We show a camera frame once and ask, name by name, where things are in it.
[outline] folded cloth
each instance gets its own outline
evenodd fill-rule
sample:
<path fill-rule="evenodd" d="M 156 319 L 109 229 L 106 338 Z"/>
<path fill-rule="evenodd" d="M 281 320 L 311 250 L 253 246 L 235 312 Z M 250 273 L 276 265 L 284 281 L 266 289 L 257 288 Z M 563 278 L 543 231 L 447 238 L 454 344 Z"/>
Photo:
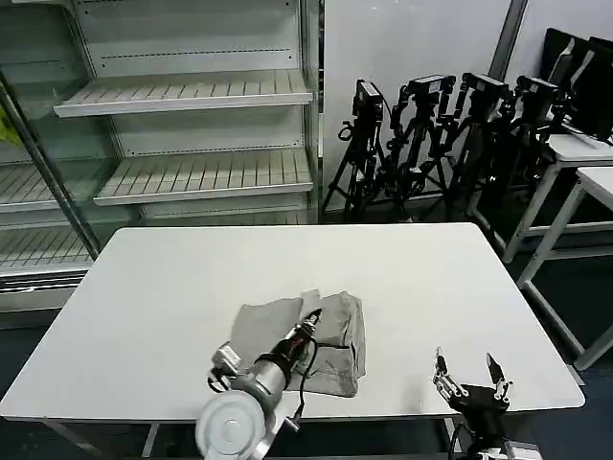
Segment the folded cloth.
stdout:
<path fill-rule="evenodd" d="M 243 367 L 268 353 L 291 328 L 314 310 L 322 309 L 314 338 L 318 352 L 305 391 L 353 397 L 357 380 L 366 374 L 366 342 L 361 301 L 341 292 L 320 298 L 318 290 L 296 299 L 282 299 L 265 305 L 243 305 L 238 312 L 230 341 L 243 359 Z M 310 345 L 296 365 L 289 390 L 298 390 L 303 373 L 314 352 Z"/>

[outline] black wire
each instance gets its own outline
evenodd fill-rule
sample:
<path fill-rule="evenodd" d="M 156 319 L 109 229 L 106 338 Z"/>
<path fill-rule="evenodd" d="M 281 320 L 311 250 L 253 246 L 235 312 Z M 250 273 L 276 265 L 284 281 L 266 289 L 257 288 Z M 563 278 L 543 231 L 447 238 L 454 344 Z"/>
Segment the black wire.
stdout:
<path fill-rule="evenodd" d="M 207 377 L 207 383 L 209 384 L 209 388 L 211 388 L 216 393 L 221 393 L 222 390 L 213 385 L 213 381 L 210 377 Z"/>
<path fill-rule="evenodd" d="M 217 388 L 215 386 L 215 383 L 213 382 L 213 379 L 211 379 L 210 377 L 207 377 L 207 383 L 209 384 L 209 388 L 211 388 L 216 393 L 221 393 L 223 391 L 228 391 L 230 389 L 228 388 L 228 385 L 224 383 L 223 380 L 221 379 L 216 379 L 216 380 L 217 380 L 217 383 L 219 383 L 222 386 L 223 390 L 220 390 L 219 388 Z"/>
<path fill-rule="evenodd" d="M 294 412 L 294 422 L 298 422 L 303 416 L 303 410 L 305 410 L 305 382 L 307 381 L 308 373 L 310 372 L 311 367 L 313 367 L 313 363 L 317 357 L 317 351 L 319 350 L 317 340 L 315 340 L 313 337 L 310 337 L 308 340 L 313 343 L 315 348 L 313 349 L 313 356 L 311 357 L 310 362 L 303 373 L 303 378 L 300 381 L 300 405 L 296 409 L 296 412 Z"/>
<path fill-rule="evenodd" d="M 385 99 L 385 96 L 383 96 L 383 93 L 381 92 L 381 90 L 376 87 L 376 84 L 371 82 L 371 85 L 379 92 L 379 94 L 381 95 L 381 98 L 383 98 L 383 102 L 385 103 L 385 106 L 387 107 L 387 113 L 390 115 L 390 118 L 392 118 L 392 110 L 390 109 L 390 105 L 387 103 L 387 99 Z"/>

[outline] white shelf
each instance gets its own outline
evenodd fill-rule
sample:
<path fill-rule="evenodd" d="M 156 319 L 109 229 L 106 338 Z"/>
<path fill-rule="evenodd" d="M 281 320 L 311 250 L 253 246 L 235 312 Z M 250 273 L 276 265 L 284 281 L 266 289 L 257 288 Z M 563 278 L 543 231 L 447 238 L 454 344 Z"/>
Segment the white shelf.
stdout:
<path fill-rule="evenodd" d="M 148 220 L 148 226 L 174 226 L 177 223 L 173 218 L 160 218 Z M 180 219 L 181 226 L 191 227 L 222 227 L 222 226 L 244 226 L 244 225 L 308 225 L 308 211 L 281 211 L 270 213 L 241 214 L 233 216 L 207 216 L 199 218 L 188 218 L 184 223 L 184 218 Z"/>
<path fill-rule="evenodd" d="M 131 157 L 94 202 L 101 206 L 309 192 L 304 149 Z"/>
<path fill-rule="evenodd" d="M 30 274 L 59 268 L 80 270 L 91 264 L 87 250 L 71 227 L 0 232 L 2 273 Z"/>
<path fill-rule="evenodd" d="M 300 69 L 94 80 L 55 107 L 59 117 L 309 104 Z"/>
<path fill-rule="evenodd" d="M 86 162 L 64 164 L 64 185 L 74 200 L 88 199 L 96 189 L 99 168 Z M 32 164 L 0 167 L 0 213 L 59 209 L 42 176 Z"/>

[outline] shelving unit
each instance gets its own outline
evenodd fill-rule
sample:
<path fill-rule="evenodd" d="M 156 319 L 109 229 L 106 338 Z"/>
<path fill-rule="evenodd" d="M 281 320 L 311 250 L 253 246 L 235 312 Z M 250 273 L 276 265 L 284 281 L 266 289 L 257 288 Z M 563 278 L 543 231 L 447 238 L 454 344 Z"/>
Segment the shelving unit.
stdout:
<path fill-rule="evenodd" d="M 97 188 L 101 168 L 73 162 L 66 171 L 66 188 L 74 200 L 90 197 Z M 33 164 L 5 165 L 0 169 L 0 213 L 59 209 L 51 191 Z"/>
<path fill-rule="evenodd" d="M 0 273 L 39 273 L 41 268 L 87 269 L 92 264 L 83 243 L 71 227 L 49 227 L 0 232 Z"/>
<path fill-rule="evenodd" d="M 159 155 L 123 160 L 94 202 L 109 206 L 305 193 L 312 188 L 304 149 Z"/>
<path fill-rule="evenodd" d="M 10 9 L 19 46 L 0 61 L 90 225 L 312 223 L 319 0 L 18 3 L 44 5 Z M 29 155 L 10 154 L 0 243 L 23 232 L 34 247 L 32 232 L 70 226 Z M 83 262 L 7 248 L 11 269 Z"/>
<path fill-rule="evenodd" d="M 94 80 L 65 103 L 59 117 L 309 104 L 300 69 L 217 72 Z"/>

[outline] white table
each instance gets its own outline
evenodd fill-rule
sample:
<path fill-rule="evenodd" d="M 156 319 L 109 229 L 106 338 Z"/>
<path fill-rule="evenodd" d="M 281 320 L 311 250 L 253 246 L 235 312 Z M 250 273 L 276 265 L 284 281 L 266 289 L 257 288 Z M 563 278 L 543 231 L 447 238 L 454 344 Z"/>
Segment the white table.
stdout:
<path fill-rule="evenodd" d="M 503 254 L 505 264 L 511 262 L 519 249 L 521 242 L 530 236 L 542 236 L 550 228 L 549 225 L 532 227 L 534 219 L 543 206 L 545 199 L 552 190 L 557 176 L 565 168 L 613 166 L 613 148 L 604 142 L 595 140 L 585 134 L 569 132 L 550 136 L 549 147 L 554 153 L 555 161 L 547 169 L 534 196 L 526 208 L 526 212 L 517 224 L 509 242 L 493 232 L 497 249 Z M 468 214 L 474 216 L 486 229 L 491 230 L 487 219 L 479 212 L 477 205 L 481 194 L 473 195 L 468 206 Z M 566 226 L 567 233 L 595 232 L 613 230 L 613 222 L 571 223 Z"/>
<path fill-rule="evenodd" d="M 601 335 L 587 350 L 575 337 L 564 321 L 557 315 L 554 308 L 547 302 L 540 291 L 532 282 L 532 278 L 545 261 L 554 259 L 575 259 L 581 257 L 597 257 L 613 255 L 613 246 L 586 247 L 573 249 L 554 249 L 564 229 L 586 194 L 593 196 L 604 206 L 613 210 L 613 167 L 608 168 L 579 168 L 577 171 L 579 180 L 575 188 L 557 213 L 551 229 L 545 234 L 543 241 L 537 247 L 530 262 L 517 280 L 517 286 L 526 290 L 534 298 L 537 305 L 554 321 L 562 336 L 579 356 L 575 361 L 575 367 L 579 370 L 587 369 L 599 357 L 613 347 L 613 325 Z"/>
<path fill-rule="evenodd" d="M 438 346 L 459 381 L 513 379 L 511 411 L 584 398 L 478 227 L 405 224 L 120 230 L 0 402 L 9 420 L 192 422 L 210 356 L 243 303 L 319 288 L 361 298 L 367 375 L 355 398 L 306 395 L 306 418 L 451 414 Z M 297 405 L 295 393 L 285 400 Z"/>

